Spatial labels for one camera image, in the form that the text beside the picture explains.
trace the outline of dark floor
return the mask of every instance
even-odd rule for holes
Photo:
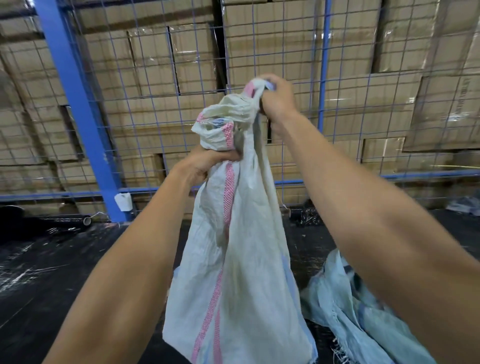
[[[433,214],[480,258],[480,219],[437,210]],[[285,221],[291,267],[303,288],[335,247],[325,227],[297,228]],[[180,231],[180,263],[189,223]],[[41,363],[60,325],[90,271],[124,228],[97,225],[71,239],[0,245],[0,363]],[[327,329],[310,325],[317,339],[320,363],[331,363],[331,336]],[[157,326],[140,363],[188,363],[164,343]]]

